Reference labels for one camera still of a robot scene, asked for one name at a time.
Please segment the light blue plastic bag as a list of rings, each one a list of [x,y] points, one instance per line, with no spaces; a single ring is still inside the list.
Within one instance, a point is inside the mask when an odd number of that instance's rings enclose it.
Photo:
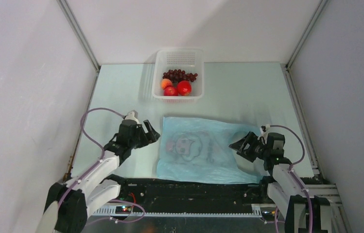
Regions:
[[[156,175],[179,182],[258,183],[261,175],[241,170],[229,147],[256,130],[252,125],[205,118],[165,117]]]

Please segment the small red fake apple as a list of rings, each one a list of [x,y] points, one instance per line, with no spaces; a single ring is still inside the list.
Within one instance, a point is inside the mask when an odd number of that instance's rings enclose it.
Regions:
[[[178,90],[174,86],[168,86],[163,91],[163,96],[173,97],[173,96],[178,96],[178,95],[179,95]]]

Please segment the orange fake peach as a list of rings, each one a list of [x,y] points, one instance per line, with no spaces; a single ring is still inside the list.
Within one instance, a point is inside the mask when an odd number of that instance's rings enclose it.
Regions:
[[[162,79],[160,86],[165,90],[167,87],[173,86],[173,82],[170,79]]]

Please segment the large red fake apple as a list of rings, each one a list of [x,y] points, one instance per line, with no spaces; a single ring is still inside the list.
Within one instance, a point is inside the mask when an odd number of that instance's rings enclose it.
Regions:
[[[189,96],[192,91],[191,83],[189,81],[180,81],[176,88],[181,96]]]

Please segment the red fake grape bunch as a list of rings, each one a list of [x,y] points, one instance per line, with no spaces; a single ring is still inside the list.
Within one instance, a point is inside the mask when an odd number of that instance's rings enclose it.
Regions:
[[[198,78],[198,73],[188,73],[181,69],[169,69],[162,74],[163,79],[170,79],[173,83],[179,83],[180,81],[195,82]]]

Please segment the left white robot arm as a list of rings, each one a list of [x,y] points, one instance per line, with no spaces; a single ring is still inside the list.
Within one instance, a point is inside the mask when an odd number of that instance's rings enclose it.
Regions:
[[[119,131],[102,147],[100,158],[79,176],[65,183],[54,183],[48,191],[45,210],[37,233],[80,233],[88,218],[107,202],[124,202],[129,188],[108,179],[130,155],[133,149],[156,142],[160,134],[148,120],[140,123],[126,117]]]

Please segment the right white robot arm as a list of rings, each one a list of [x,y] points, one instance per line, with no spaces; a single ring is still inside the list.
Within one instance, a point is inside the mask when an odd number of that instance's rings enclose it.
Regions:
[[[250,162],[263,160],[263,168],[269,173],[264,177],[268,184],[259,188],[258,196],[265,203],[276,204],[274,224],[278,223],[278,214],[282,214],[286,233],[332,232],[330,202],[310,194],[294,170],[294,163],[284,156],[285,136],[269,133],[266,126],[260,130],[260,136],[249,132],[229,147]]]

